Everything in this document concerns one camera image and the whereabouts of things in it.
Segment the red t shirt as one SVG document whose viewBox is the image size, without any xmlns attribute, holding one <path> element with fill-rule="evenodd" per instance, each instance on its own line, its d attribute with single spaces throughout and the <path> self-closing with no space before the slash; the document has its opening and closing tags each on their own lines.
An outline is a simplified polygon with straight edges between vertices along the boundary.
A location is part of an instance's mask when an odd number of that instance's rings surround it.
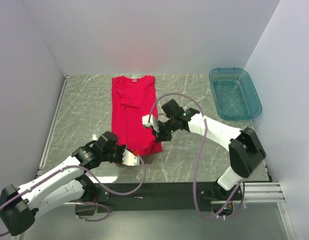
<svg viewBox="0 0 309 240">
<path fill-rule="evenodd" d="M 152 130 L 145 128 L 142 121 L 157 100 L 155 81 L 153 75 L 112 78 L 111 131 L 118 136 L 119 144 L 126 145 L 141 156 L 163 151 L 162 144 L 155 141 Z"/>
</svg>

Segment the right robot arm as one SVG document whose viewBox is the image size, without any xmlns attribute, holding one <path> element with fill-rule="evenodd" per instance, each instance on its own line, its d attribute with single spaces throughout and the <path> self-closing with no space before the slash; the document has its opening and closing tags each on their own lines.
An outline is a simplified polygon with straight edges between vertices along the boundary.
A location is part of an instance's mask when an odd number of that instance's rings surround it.
<svg viewBox="0 0 309 240">
<path fill-rule="evenodd" d="M 199 110 L 184 110 L 174 99 L 165 103 L 161 109 L 167 120 L 162 122 L 154 115 L 142 117 L 145 128 L 151 128 L 156 142 L 172 140 L 172 133 L 185 130 L 203 136 L 229 152 L 230 166 L 216 180 L 214 195 L 226 199 L 232 188 L 251 173 L 266 158 L 266 152 L 254 129 L 240 129 L 213 120 Z"/>
</svg>

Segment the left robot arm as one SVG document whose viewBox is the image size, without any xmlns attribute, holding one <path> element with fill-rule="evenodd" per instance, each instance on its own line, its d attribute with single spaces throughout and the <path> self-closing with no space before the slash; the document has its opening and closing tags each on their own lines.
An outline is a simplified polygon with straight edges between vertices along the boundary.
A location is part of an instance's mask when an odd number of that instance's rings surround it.
<svg viewBox="0 0 309 240">
<path fill-rule="evenodd" d="M 119 144 L 117 135 L 107 131 L 38 178 L 18 187 L 6 186 L 0 194 L 0 219 L 7 233 L 24 233 L 36 219 L 64 203 L 91 200 L 97 190 L 90 171 L 103 162 L 123 164 L 126 159 L 134 155 Z"/>
</svg>

